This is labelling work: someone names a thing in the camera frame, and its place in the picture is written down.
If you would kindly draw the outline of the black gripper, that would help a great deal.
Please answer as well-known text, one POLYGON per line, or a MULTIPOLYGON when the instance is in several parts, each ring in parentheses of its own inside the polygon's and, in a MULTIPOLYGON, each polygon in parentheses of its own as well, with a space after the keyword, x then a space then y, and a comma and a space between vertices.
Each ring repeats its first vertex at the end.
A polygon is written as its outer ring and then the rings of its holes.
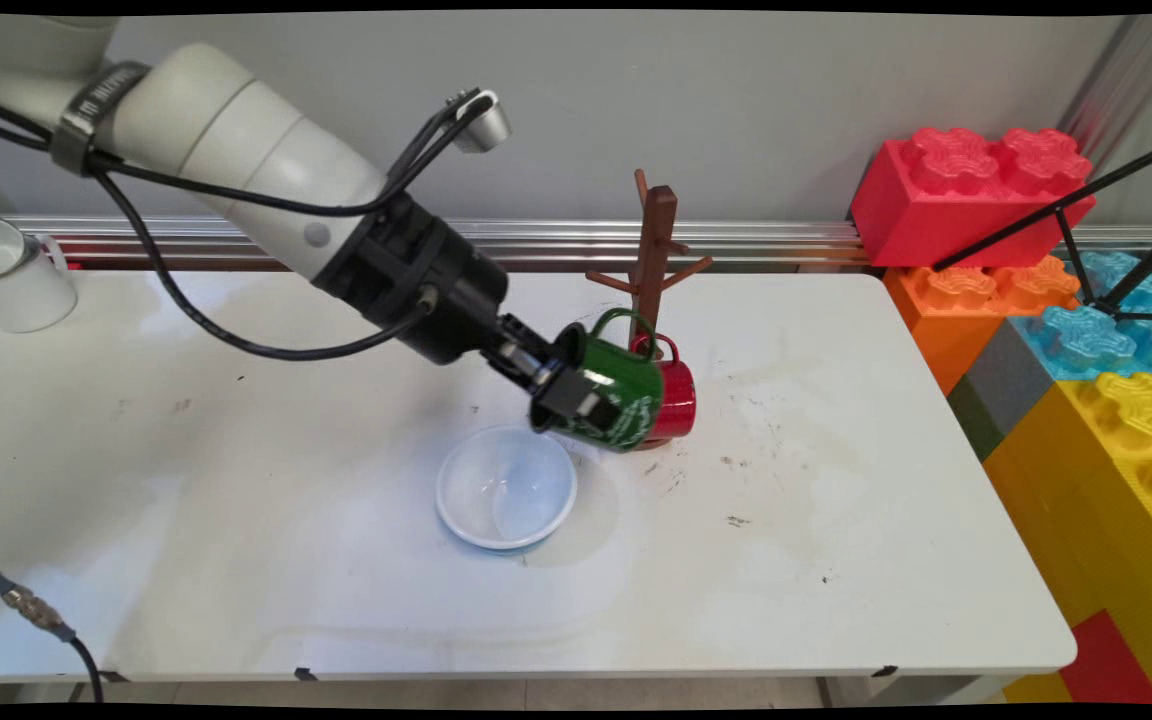
POLYGON ((488 366, 526 391, 526 424, 536 433, 566 420, 609 419, 609 402, 582 373, 585 334, 561 334, 552 342, 516 314, 498 316, 508 290, 506 270, 408 195, 362 219, 317 273, 314 287, 382 329, 434 290, 433 310, 399 333, 399 342, 435 365, 484 348, 488 366), (498 342, 488 344, 497 316, 498 342))

